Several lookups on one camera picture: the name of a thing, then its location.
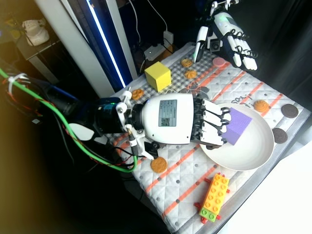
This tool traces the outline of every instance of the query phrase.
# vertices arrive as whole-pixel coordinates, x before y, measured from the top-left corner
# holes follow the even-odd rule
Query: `purple block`
[[[252,121],[252,118],[247,115],[239,112],[234,108],[230,108],[232,120],[229,125],[226,126],[226,133],[222,134],[222,137],[226,138],[228,143],[235,145],[240,136],[243,134],[249,123]]]

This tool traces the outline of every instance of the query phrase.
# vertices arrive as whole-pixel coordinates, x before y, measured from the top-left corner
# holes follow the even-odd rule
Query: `cookie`
[[[151,168],[156,173],[162,173],[167,169],[168,163],[163,157],[158,157],[151,162]]]
[[[256,101],[253,107],[258,112],[266,112],[269,110],[269,104],[264,100]]]
[[[274,141],[278,144],[285,143],[288,139],[287,133],[280,128],[274,128],[272,129],[273,135],[274,135]]]
[[[183,67],[190,67],[193,64],[193,62],[190,59],[185,58],[182,59],[181,64]]]
[[[187,79],[194,79],[197,76],[197,71],[189,70],[186,73],[184,73],[184,75]]]
[[[142,89],[136,89],[132,91],[132,99],[133,100],[139,100],[144,94],[144,91]]]
[[[299,111],[298,111],[297,107],[295,107],[294,105],[286,104],[286,105],[282,106],[282,113],[284,116],[286,116],[288,118],[295,118],[298,116]]]
[[[217,57],[213,59],[213,65],[216,67],[222,67],[226,61],[223,58]]]

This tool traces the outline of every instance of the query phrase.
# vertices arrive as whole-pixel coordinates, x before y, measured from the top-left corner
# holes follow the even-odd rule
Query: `lego block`
[[[211,211],[208,211],[205,208],[201,208],[199,215],[202,216],[203,218],[210,220],[211,222],[215,222],[216,214],[212,213]]]
[[[168,67],[160,62],[154,63],[145,69],[147,82],[160,92],[163,88],[171,84],[171,71]]]
[[[247,126],[252,121],[252,118],[248,117],[247,115],[237,111],[234,108],[230,108],[231,112],[231,122],[229,125],[226,126],[227,131],[222,134],[222,137],[226,138],[226,140],[235,145],[238,141],[240,136],[243,134]]]
[[[203,202],[203,208],[218,215],[228,188],[229,179],[216,174]]]

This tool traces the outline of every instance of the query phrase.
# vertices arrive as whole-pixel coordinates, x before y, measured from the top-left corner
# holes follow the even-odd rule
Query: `round plate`
[[[235,145],[226,143],[218,149],[207,150],[200,145],[205,154],[222,167],[236,171],[248,171],[266,163],[274,148],[271,128],[256,111],[239,104],[225,103],[220,107],[233,107],[252,118]]]

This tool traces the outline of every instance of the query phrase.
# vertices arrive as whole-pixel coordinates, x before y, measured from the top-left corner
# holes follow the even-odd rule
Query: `checkered fabric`
[[[287,131],[296,118],[286,118],[280,108],[284,104],[294,104],[299,109],[299,115],[303,107],[280,94],[270,86],[262,83],[250,74],[239,68],[226,63],[223,67],[214,67],[212,64],[215,55],[206,51],[200,62],[189,68],[180,64],[181,59],[192,59],[193,50],[183,55],[172,64],[172,84],[157,93],[149,84],[145,83],[140,88],[144,90],[144,96],[133,103],[143,103],[145,100],[159,94],[170,92],[186,92],[194,95],[201,93],[207,95],[209,100],[216,104],[241,103],[253,108],[256,100],[265,100],[270,104],[270,110],[262,114],[270,127],[279,127]],[[187,70],[196,70],[197,78],[188,80],[184,77]],[[126,150],[131,150],[125,135],[108,135],[111,141]],[[230,193],[226,195],[224,206],[220,215],[226,211],[226,203],[251,178],[256,170],[236,172],[210,160],[201,150],[199,145],[166,145],[158,151],[158,154],[168,162],[168,169],[162,174],[152,171],[150,161],[141,159],[137,169],[133,172],[134,177],[140,183],[142,189],[157,211],[163,218],[168,229],[172,233],[195,234],[203,227],[194,202],[201,202],[207,192],[208,184],[204,178],[211,179],[215,173],[224,174],[230,179]],[[222,220],[215,223],[205,224],[208,232],[214,232],[222,224]]]

